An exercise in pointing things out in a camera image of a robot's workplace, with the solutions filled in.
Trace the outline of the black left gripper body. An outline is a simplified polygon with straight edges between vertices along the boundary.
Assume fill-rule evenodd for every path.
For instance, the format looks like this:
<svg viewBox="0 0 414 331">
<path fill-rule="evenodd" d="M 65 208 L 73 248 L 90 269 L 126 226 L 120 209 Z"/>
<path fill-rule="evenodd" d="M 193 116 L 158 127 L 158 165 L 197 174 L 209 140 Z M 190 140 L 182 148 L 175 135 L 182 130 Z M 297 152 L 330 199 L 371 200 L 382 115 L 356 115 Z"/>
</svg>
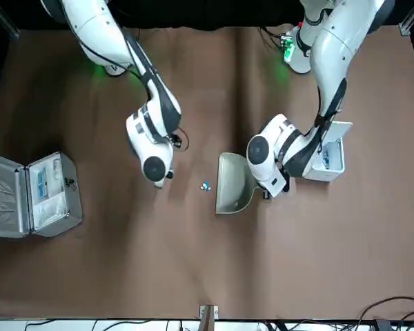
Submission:
<svg viewBox="0 0 414 331">
<path fill-rule="evenodd" d="M 269 178 L 261 182 L 261 187 L 263 188 L 264 200 L 270 200 L 279 194 L 287 193 L 290 190 L 290 175 L 283 168 L 275 166 Z"/>
</svg>

